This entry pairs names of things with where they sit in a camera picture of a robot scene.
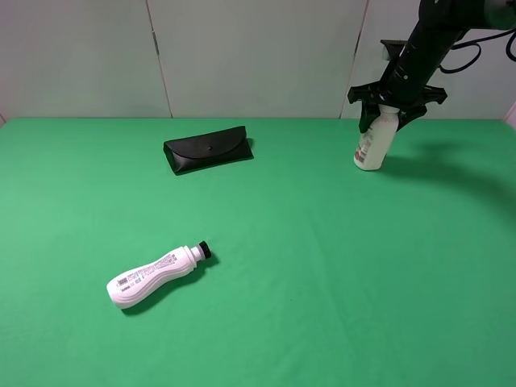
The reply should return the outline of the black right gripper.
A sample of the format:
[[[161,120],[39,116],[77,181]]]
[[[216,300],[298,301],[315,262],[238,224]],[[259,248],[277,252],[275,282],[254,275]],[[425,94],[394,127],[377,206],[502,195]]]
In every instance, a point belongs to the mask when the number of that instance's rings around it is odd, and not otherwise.
[[[443,88],[426,85],[422,90],[411,94],[400,88],[388,89],[380,81],[375,81],[351,87],[347,93],[347,99],[350,104],[362,102],[359,121],[360,133],[366,133],[372,123],[380,117],[379,105],[400,109],[397,126],[397,131],[400,131],[427,113],[426,104],[436,102],[441,105],[447,99],[447,92]]]

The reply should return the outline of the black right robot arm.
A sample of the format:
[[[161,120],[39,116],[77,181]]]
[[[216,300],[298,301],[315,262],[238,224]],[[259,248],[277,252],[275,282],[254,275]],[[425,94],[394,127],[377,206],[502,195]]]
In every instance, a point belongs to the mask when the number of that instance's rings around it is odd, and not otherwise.
[[[361,102],[359,129],[365,133],[380,117],[380,107],[398,109],[400,128],[426,114],[427,104],[442,104],[447,98],[443,88],[427,82],[436,71],[453,74],[464,71],[476,60],[458,69],[444,69],[444,57],[451,50],[479,47],[484,39],[459,41],[470,30],[499,30],[494,38],[509,35],[506,55],[515,60],[511,44],[515,40],[514,1],[421,1],[418,22],[407,40],[382,40],[388,61],[382,77],[350,88],[350,103]]]

